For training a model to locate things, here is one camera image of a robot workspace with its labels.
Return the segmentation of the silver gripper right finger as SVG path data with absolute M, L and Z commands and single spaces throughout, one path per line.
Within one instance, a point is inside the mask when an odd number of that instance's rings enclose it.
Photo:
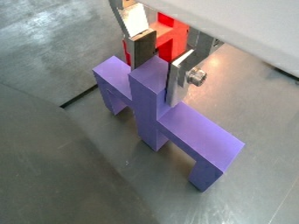
M 187 50 L 170 64 L 166 102 L 174 107 L 184 98 L 190 85 L 199 87 L 207 80 L 203 61 L 222 47 L 223 42 L 202 31 L 190 31 Z

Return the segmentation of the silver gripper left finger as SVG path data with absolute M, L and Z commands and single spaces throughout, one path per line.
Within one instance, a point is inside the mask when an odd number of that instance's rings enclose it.
M 135 70 L 155 56 L 156 30 L 150 27 L 146 7 L 136 0 L 108 0 L 124 33 L 126 51 Z

